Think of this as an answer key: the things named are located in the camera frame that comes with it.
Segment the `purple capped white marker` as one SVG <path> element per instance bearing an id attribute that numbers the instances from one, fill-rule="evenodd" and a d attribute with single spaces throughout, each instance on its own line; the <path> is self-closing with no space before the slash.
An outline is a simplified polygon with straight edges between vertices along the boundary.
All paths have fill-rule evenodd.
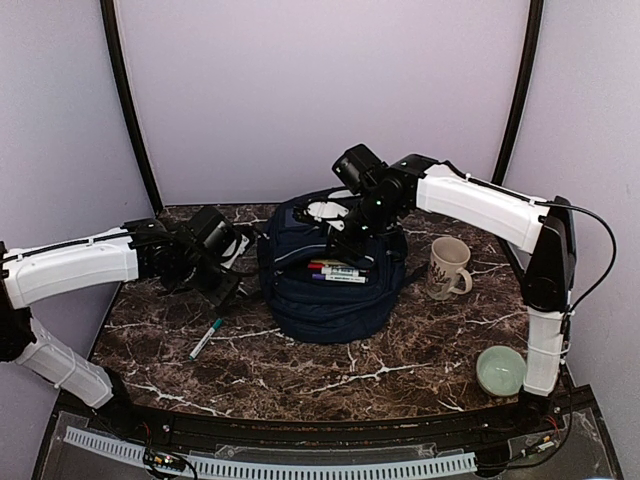
<path id="1" fill-rule="evenodd" d="M 354 283 L 354 284 L 365 284 L 368 282 L 368 278 L 366 276 L 361 275 L 337 275 L 337 274 L 322 274 L 322 273 L 313 273 L 311 275 L 313 280 L 318 281 L 331 281 L 331 282 L 343 282 L 343 283 Z"/>

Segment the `yellow highlighter pen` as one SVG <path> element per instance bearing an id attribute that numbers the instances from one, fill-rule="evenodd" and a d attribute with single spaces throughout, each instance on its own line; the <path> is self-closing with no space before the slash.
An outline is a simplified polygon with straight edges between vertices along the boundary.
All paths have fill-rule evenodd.
<path id="1" fill-rule="evenodd" d="M 344 266 L 345 263 L 336 259 L 312 259 L 309 261 L 309 265 L 321 265 L 321 266 Z"/>

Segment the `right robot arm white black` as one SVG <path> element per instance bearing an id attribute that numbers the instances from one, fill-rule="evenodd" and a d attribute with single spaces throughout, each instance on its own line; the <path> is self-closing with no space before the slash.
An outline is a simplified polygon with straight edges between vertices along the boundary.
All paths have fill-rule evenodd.
<path id="1" fill-rule="evenodd" d="M 447 160 L 409 154 L 391 164 L 367 146 L 345 151 L 332 170 L 353 195 L 353 203 L 330 197 L 310 208 L 313 219 L 329 226 L 329 244 L 361 256 L 364 244 L 407 216 L 441 217 L 527 257 L 513 267 L 526 310 L 526 372 L 521 388 L 531 395 L 510 413 L 521 434 L 534 432 L 549 416 L 549 396 L 570 347 L 571 320 L 581 297 L 573 295 L 577 240 L 574 217 L 600 225 L 594 212 L 569 200 L 518 193 L 465 173 Z"/>

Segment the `red capped white marker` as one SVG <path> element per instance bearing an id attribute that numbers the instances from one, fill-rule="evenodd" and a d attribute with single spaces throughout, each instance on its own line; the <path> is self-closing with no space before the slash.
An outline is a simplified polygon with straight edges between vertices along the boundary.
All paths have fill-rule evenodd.
<path id="1" fill-rule="evenodd" d="M 307 268 L 323 275 L 366 276 L 370 273 L 367 269 L 358 269 L 348 265 L 309 263 Z"/>

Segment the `navy blue student backpack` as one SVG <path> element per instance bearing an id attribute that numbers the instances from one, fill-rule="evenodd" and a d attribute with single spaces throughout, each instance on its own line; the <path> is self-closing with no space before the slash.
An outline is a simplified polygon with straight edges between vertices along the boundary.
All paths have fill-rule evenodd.
<path id="1" fill-rule="evenodd" d="M 344 187 L 307 193 L 277 206 L 257 241 L 259 283 L 281 331 L 314 344 L 366 339 L 386 324 L 405 284 L 408 245 L 400 226 L 367 241 L 366 256 L 355 261 L 363 282 L 326 280 L 309 267 L 327 252 L 328 228 L 301 223 L 294 209 L 315 200 L 351 208 L 358 199 Z"/>

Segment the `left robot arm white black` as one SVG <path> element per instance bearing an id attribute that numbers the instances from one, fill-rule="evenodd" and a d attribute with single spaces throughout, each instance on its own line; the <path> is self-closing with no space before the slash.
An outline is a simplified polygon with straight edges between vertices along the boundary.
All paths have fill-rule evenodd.
<path id="1" fill-rule="evenodd" d="M 1 251 L 1 359 L 22 365 L 57 389 L 101 411 L 120 436 L 141 427 L 140 412 L 118 374 L 82 358 L 35 318 L 34 303 L 108 283 L 157 279 L 170 293 L 195 290 L 219 306 L 234 292 L 235 260 L 253 243 L 251 232 L 212 206 L 168 226 L 129 221 L 96 235 L 32 249 Z"/>

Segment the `teal capped white marker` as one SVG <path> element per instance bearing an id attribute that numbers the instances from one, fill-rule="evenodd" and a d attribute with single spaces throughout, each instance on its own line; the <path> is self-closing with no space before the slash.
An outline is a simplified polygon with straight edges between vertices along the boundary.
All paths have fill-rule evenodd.
<path id="1" fill-rule="evenodd" d="M 205 332 L 202 338 L 198 341 L 196 346 L 191 350 L 188 355 L 189 361 L 195 361 L 199 356 L 200 352 L 204 349 L 204 347 L 208 344 L 211 338 L 214 336 L 216 331 L 219 329 L 221 324 L 223 323 L 222 318 L 218 318 L 214 321 L 214 323 L 209 327 L 209 329 Z"/>

